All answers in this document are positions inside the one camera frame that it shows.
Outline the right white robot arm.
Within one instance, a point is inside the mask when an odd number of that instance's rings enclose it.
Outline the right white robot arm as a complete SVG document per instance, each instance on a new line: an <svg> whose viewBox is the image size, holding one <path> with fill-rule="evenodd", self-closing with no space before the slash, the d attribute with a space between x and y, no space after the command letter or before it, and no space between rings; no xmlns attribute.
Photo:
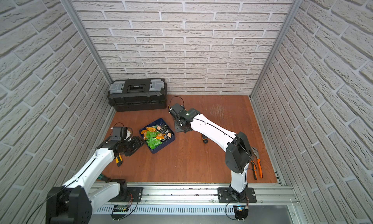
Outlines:
<svg viewBox="0 0 373 224"><path fill-rule="evenodd" d="M199 132L225 152L225 164L231 170L231 191L237 194L243 193L247 186L247 170L253 157L246 134L226 130L196 109L186 110L179 104L171 106L169 113L181 130Z"/></svg>

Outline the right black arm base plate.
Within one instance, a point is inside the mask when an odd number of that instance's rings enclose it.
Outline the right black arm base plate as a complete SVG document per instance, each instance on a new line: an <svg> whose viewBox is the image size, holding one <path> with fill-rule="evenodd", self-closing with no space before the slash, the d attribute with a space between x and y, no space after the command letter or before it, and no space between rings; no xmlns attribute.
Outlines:
<svg viewBox="0 0 373 224"><path fill-rule="evenodd" d="M238 193L233 188L217 188L218 200L220 203L256 203L256 194L253 188L246 187L244 191Z"/></svg>

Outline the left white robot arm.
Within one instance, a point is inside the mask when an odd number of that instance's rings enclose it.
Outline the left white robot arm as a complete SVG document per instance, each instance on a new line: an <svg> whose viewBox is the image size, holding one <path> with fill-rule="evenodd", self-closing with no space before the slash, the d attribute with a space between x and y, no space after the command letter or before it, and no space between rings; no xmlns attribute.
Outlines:
<svg viewBox="0 0 373 224"><path fill-rule="evenodd" d="M122 156L132 156L144 145L138 137L108 137L95 150L83 168L61 187L53 187L46 200L46 223L87 224L92 214L106 202L118 199L129 206L140 197L129 192L124 179L108 179L96 192L89 191L102 171L112 161L121 164Z"/></svg>

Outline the dark blue storage box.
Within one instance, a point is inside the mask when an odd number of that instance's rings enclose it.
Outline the dark blue storage box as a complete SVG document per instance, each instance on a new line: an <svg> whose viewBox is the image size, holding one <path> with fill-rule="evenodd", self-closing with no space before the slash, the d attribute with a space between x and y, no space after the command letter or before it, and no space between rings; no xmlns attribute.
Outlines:
<svg viewBox="0 0 373 224"><path fill-rule="evenodd" d="M175 133L162 118L143 127L139 134L153 154L159 152L176 139Z"/></svg>

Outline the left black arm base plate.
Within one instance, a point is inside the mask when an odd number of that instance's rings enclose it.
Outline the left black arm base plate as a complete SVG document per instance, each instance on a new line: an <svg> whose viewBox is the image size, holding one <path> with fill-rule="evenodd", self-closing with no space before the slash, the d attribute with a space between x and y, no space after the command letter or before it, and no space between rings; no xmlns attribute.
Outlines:
<svg viewBox="0 0 373 224"><path fill-rule="evenodd" d="M126 187L120 188L119 194L110 199L109 202L140 202L142 198L143 187Z"/></svg>

